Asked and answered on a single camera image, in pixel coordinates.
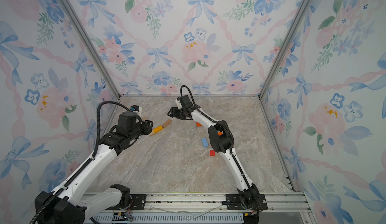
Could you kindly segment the yellow rectangular block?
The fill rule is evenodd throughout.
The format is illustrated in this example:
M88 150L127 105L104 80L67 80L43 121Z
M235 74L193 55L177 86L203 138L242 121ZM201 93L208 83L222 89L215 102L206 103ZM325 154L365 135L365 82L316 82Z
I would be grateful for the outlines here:
M153 129L152 133L156 134L162 130L163 130L163 126L157 126L156 128Z

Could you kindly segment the plain wooden block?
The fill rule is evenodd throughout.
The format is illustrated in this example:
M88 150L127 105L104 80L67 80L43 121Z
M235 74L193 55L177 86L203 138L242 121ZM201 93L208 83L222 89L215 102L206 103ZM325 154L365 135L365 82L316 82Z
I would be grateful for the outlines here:
M167 126L169 126L172 123L172 120L167 120L162 124L162 127L165 129Z

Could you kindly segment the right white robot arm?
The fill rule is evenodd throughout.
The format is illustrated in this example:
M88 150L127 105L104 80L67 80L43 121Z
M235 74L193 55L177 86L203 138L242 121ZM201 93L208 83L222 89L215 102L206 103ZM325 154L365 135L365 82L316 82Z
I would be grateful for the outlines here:
M238 158L234 148L235 140L226 121L216 120L195 106L172 107L168 116L180 120L190 119L207 128L212 149L223 157L235 179L241 205L247 210L263 210L262 204L259 203L263 198L260 197L257 186L249 178Z

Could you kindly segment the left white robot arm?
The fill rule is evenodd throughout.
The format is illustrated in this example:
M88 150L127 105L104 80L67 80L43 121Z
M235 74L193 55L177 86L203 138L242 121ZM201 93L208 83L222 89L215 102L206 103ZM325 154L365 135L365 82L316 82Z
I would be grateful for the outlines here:
M100 139L93 153L69 178L53 191L43 191L36 197L36 214L31 223L83 224L111 207L129 209L133 203L130 189L121 184L113 184L89 199L82 197L110 162L131 147L140 136L149 135L152 129L153 122L150 120L130 117L119 121Z

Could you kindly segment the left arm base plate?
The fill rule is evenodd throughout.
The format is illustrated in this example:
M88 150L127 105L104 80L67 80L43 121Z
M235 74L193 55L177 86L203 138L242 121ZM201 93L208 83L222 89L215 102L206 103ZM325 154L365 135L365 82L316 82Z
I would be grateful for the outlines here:
M130 194L129 202L125 207L118 204L114 207L110 207L107 211L143 211L145 209L147 195L144 193Z

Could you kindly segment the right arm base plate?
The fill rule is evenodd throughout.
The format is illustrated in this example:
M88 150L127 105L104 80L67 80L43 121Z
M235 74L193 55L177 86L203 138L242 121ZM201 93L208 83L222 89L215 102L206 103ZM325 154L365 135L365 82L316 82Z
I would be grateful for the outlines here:
M226 194L226 200L222 202L227 210L258 210L260 212L268 210L267 201L265 195L258 194L257 197L245 197L241 194Z

